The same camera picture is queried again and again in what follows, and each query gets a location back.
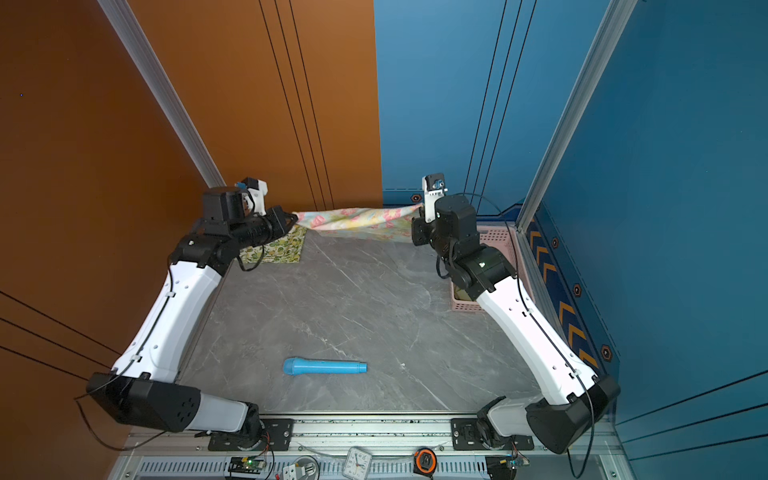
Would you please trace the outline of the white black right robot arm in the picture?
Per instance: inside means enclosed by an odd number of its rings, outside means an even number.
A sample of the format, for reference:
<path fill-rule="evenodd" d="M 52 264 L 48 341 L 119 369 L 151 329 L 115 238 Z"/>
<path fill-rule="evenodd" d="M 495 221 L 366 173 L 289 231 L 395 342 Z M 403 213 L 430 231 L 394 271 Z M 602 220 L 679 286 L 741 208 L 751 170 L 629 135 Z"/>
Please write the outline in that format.
<path fill-rule="evenodd" d="M 482 441 L 492 449 L 515 435 L 531 435 L 549 451 L 568 454 L 619 396 L 609 375 L 600 377 L 566 344 L 538 310 L 520 280 L 517 261 L 483 243 L 476 211 L 465 196 L 425 190 L 411 224 L 412 241 L 436 253 L 436 270 L 475 301 L 501 328 L 533 374 L 540 395 L 527 403 L 500 397 L 477 414 Z"/>

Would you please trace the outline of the lemon print skirt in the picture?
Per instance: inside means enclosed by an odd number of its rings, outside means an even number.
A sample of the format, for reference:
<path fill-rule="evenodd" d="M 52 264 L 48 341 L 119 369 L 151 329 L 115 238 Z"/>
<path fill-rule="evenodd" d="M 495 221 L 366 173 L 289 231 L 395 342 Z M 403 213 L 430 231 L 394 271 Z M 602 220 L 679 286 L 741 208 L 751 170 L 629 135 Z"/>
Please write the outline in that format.
<path fill-rule="evenodd" d="M 240 252 L 240 259 L 246 265 L 256 263 L 293 264 L 299 263 L 304 247 L 307 229 L 294 226 L 291 232 L 264 247 L 246 247 Z"/>

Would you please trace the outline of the pastel floral skirt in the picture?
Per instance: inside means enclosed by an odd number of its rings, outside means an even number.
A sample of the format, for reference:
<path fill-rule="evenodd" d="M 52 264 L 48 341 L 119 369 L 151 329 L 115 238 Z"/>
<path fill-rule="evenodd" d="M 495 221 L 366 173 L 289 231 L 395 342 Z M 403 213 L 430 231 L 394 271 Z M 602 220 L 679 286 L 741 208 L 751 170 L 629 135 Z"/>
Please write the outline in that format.
<path fill-rule="evenodd" d="M 422 204 L 393 208 L 345 208 L 297 212 L 298 224 L 322 236 L 411 242 L 411 222 Z"/>

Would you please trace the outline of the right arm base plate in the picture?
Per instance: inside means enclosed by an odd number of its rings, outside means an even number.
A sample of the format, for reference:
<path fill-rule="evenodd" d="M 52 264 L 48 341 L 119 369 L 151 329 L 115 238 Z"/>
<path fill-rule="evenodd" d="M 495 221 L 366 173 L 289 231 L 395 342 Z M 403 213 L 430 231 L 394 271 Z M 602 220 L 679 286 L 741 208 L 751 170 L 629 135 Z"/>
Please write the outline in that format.
<path fill-rule="evenodd" d="M 453 448 L 470 450 L 533 451 L 533 437 L 528 435 L 501 436 L 487 420 L 477 417 L 450 420 Z"/>

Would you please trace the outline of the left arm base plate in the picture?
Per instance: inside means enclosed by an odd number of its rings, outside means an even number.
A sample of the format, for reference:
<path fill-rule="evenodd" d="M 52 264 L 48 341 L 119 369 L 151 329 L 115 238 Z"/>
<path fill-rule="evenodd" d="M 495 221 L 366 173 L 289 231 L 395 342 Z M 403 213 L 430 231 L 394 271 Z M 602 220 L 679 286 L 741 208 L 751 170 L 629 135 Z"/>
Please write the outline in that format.
<path fill-rule="evenodd" d="M 207 449 L 214 452 L 286 452 L 290 448 L 295 421 L 292 418 L 262 418 L 259 433 L 246 438 L 235 433 L 213 432 Z"/>

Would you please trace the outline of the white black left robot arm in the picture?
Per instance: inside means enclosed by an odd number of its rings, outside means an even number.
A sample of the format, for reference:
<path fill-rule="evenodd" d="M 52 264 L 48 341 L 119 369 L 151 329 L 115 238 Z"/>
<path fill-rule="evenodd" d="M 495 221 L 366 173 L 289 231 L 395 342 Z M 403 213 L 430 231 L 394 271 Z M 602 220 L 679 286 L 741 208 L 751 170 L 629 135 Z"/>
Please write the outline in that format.
<path fill-rule="evenodd" d="M 201 432 L 237 449 L 265 440 L 259 408 L 177 382 L 204 310 L 247 247 L 285 237 L 298 218 L 281 207 L 218 221 L 201 219 L 170 254 L 161 291 L 138 333 L 107 373 L 93 374 L 85 397 L 116 422 L 165 433 Z"/>

